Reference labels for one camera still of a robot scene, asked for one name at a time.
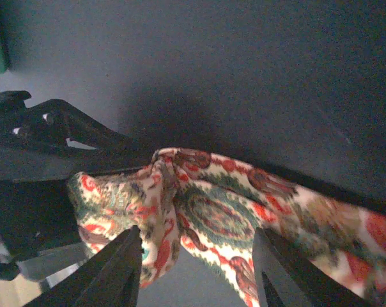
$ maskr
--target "red flower pattern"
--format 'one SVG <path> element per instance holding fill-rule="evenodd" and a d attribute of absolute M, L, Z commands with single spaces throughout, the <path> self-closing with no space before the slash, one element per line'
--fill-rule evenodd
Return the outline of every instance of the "red flower pattern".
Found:
<path fill-rule="evenodd" d="M 266 221 L 268 223 L 275 222 L 277 220 L 277 216 L 266 209 L 264 206 L 260 205 L 259 203 L 252 203 L 252 207 L 257 212 L 257 215 L 260 219 L 263 221 Z"/>
<path fill-rule="evenodd" d="M 281 206 L 279 204 L 279 202 L 275 199 L 274 196 L 270 195 L 270 194 L 266 194 L 265 195 L 265 198 L 268 200 L 268 202 L 274 207 L 276 208 L 279 212 L 283 213 L 283 214 L 291 214 L 292 213 L 292 210 L 291 210 L 291 207 L 288 206 L 288 205 L 284 205 L 284 206 Z"/>
<path fill-rule="evenodd" d="M 97 187 L 94 179 L 87 175 L 82 176 L 81 182 L 84 188 L 87 189 L 89 192 L 92 192 Z"/>
<path fill-rule="evenodd" d="M 227 172 L 231 173 L 236 169 L 236 162 L 234 160 L 226 159 L 222 162 L 222 166 Z"/>
<path fill-rule="evenodd" d="M 364 282 L 372 271 L 372 267 L 366 261 L 361 260 L 351 253 L 345 252 L 345 255 L 355 279 L 359 283 Z"/>
<path fill-rule="evenodd" d="M 378 245 L 386 251 L 386 217 L 371 212 L 366 220 L 366 230 Z"/>

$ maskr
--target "paisley scarf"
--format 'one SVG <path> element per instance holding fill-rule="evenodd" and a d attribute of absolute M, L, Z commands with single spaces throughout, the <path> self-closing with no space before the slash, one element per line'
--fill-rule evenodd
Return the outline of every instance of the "paisley scarf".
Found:
<path fill-rule="evenodd" d="M 165 148 L 137 173 L 78 173 L 68 190 L 90 256 L 132 225 L 141 229 L 141 287 L 170 270 L 183 246 L 247 306 L 259 306 L 252 242 L 254 230 L 262 227 L 292 241 L 352 292 L 386 306 L 386 217 L 250 164 Z"/>

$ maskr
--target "fabric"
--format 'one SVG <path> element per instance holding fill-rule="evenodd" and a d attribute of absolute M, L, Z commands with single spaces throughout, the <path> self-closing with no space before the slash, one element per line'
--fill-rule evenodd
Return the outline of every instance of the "fabric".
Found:
<path fill-rule="evenodd" d="M 259 306 L 252 242 L 257 227 L 268 227 L 326 275 L 386 306 L 386 217 L 249 164 L 166 148 L 133 175 L 79 173 L 68 188 L 91 253 L 134 224 L 141 229 L 142 287 L 175 264 L 182 245 L 222 276 L 247 306 Z"/>

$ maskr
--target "black plastic part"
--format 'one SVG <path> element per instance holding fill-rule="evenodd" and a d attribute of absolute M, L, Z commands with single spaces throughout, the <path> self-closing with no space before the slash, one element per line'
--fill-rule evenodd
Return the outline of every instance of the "black plastic part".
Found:
<path fill-rule="evenodd" d="M 0 255 L 20 260 L 82 242 L 65 181 L 0 181 L 0 239 Z"/>
<path fill-rule="evenodd" d="M 274 293 L 279 295 L 285 307 L 370 306 L 322 273 L 291 242 L 273 230 L 257 228 L 252 257 L 260 306 L 280 306 L 270 297 Z"/>
<path fill-rule="evenodd" d="M 0 93 L 0 115 L 25 109 L 24 101 L 30 98 L 31 95 L 27 91 L 4 91 Z"/>
<path fill-rule="evenodd" d="M 134 307 L 141 267 L 141 239 L 139 229 L 134 226 L 67 279 L 25 306 Z"/>

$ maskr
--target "floor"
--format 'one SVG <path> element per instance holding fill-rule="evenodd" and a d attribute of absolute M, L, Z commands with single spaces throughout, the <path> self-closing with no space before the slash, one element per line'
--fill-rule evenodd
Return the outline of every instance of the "floor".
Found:
<path fill-rule="evenodd" d="M 0 91 L 28 90 L 28 106 L 65 99 L 152 148 L 272 162 L 386 199 L 386 1 L 376 10 L 310 0 L 0 7 L 11 61 Z M 165 291 L 196 265 L 183 261 L 141 292 L 141 306 L 158 297 L 208 306 L 224 291 L 220 300 L 235 300 L 205 271 L 177 284 L 184 292 Z"/>

